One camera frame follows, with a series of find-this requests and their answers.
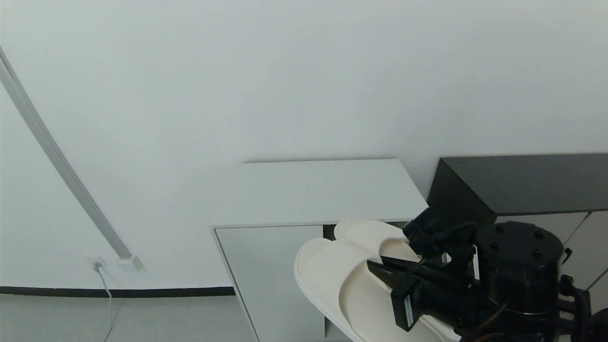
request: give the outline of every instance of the white cabinet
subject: white cabinet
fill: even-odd
[[[300,247],[345,218],[402,222],[427,208],[397,159],[241,164],[218,172],[210,227],[259,342],[346,340],[294,279]]]
[[[260,341],[325,339],[325,319],[294,278],[300,247],[323,226],[216,229],[230,272]]]

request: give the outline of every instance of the cabinet top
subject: cabinet top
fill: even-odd
[[[212,183],[211,228],[407,221],[427,207],[398,159],[240,164]]]
[[[495,214],[608,210],[608,154],[442,158]]]

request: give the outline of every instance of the black baseboard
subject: black baseboard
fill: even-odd
[[[232,287],[201,288],[160,288],[157,290],[110,290],[113,298],[166,298],[166,297],[211,297],[234,296]],[[0,286],[0,294],[46,296],[46,297],[80,297],[107,298],[104,289],[87,288],[40,288]]]

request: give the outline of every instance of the cabinet door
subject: cabinet door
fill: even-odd
[[[608,268],[608,212],[594,212],[572,235],[566,247],[572,257],[562,272],[574,278],[574,285],[586,289]]]
[[[325,339],[325,317],[304,296],[294,261],[323,226],[216,229],[235,286],[260,342]]]
[[[526,215],[526,216],[501,216],[496,219],[496,223],[507,221],[517,221],[532,223],[533,225],[546,229],[557,236],[562,243],[566,243],[576,227],[587,216],[586,212],[571,212],[567,214],[548,214],[548,215]]]

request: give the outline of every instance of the wall outlet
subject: wall outlet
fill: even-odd
[[[102,257],[100,256],[85,256],[86,261],[89,263],[89,265],[91,267],[93,267],[93,264],[98,262],[102,265],[102,267],[106,267],[106,263],[103,261]]]
[[[137,256],[131,256],[130,259],[120,259],[117,264],[123,272],[138,273],[145,271],[142,262]]]

